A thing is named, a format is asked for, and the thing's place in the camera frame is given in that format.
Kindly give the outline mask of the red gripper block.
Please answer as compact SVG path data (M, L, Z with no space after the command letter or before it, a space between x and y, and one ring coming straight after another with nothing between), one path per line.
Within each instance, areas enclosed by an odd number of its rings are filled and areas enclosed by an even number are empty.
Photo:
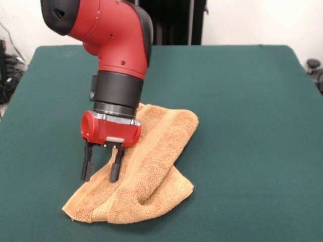
M94 144L103 145L107 142L119 143L122 147L133 147L141 136L141 124L136 119L117 117L87 110L81 118L80 130L85 141L84 161L81 179L90 181L92 176L92 150ZM118 148L112 164L110 182L119 179L121 163L125 154L124 148Z

